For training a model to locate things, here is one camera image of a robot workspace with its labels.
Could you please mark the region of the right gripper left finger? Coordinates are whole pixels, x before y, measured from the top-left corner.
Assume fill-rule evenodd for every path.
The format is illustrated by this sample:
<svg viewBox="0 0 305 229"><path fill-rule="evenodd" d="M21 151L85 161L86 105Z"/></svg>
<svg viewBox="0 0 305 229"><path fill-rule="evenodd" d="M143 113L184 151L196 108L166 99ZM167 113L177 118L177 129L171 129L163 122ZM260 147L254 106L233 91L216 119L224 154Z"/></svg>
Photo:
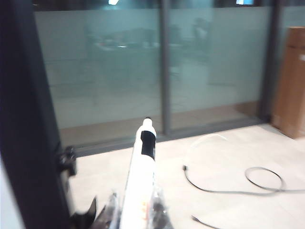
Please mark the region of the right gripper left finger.
<svg viewBox="0 0 305 229"><path fill-rule="evenodd" d="M120 221L121 207L120 197L117 192L113 192L103 209L93 222L94 229L117 229Z"/></svg>

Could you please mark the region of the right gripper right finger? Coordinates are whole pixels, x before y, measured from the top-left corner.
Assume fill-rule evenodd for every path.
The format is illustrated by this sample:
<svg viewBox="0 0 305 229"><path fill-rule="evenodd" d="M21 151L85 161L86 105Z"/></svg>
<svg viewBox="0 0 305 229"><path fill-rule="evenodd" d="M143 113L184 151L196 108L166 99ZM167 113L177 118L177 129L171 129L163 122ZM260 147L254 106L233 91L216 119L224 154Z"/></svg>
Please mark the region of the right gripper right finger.
<svg viewBox="0 0 305 229"><path fill-rule="evenodd" d="M165 205L163 190L156 187L153 191L149 207L150 229L173 229L167 207Z"/></svg>

